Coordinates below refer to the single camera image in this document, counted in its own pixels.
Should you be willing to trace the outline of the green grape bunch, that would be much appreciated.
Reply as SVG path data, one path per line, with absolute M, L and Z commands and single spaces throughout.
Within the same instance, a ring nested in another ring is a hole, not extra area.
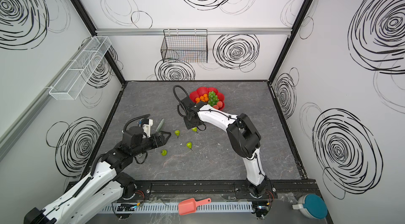
M 219 98 L 218 98 L 216 92 L 215 91 L 209 92 L 208 93 L 208 104 L 213 107 L 213 106 L 217 105 L 218 102 L 219 102 Z

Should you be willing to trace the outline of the red flower fruit bowl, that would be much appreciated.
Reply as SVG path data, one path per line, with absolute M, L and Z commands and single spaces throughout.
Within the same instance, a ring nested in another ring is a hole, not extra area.
M 196 91 L 192 92 L 189 95 L 189 97 L 191 98 L 192 102 L 197 103 L 196 98 L 200 98 L 200 96 L 204 96 L 204 94 L 208 94 L 211 91 L 215 91 L 219 98 L 219 101 L 221 101 L 223 103 L 223 106 L 221 108 L 219 108 L 218 110 L 223 110 L 225 108 L 225 96 L 214 87 L 209 87 L 209 88 L 200 87 Z

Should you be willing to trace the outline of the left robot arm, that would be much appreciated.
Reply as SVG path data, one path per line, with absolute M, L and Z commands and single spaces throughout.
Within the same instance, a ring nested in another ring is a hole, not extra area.
M 164 146 L 170 137 L 165 131 L 148 136 L 142 127 L 125 130 L 122 140 L 100 155 L 83 179 L 43 209 L 33 208 L 24 223 L 84 224 L 119 198 L 131 198 L 138 191 L 134 179 L 123 170 L 137 155 Z

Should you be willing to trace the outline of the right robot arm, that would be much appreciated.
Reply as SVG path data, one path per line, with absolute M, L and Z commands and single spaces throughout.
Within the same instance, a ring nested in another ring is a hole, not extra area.
M 236 154 L 242 157 L 252 196 L 258 198 L 265 193 L 267 176 L 260 158 L 261 136 L 251 119 L 244 113 L 233 115 L 225 113 L 204 102 L 194 103 L 186 97 L 179 101 L 177 110 L 184 119 L 187 129 L 207 123 L 225 131 Z

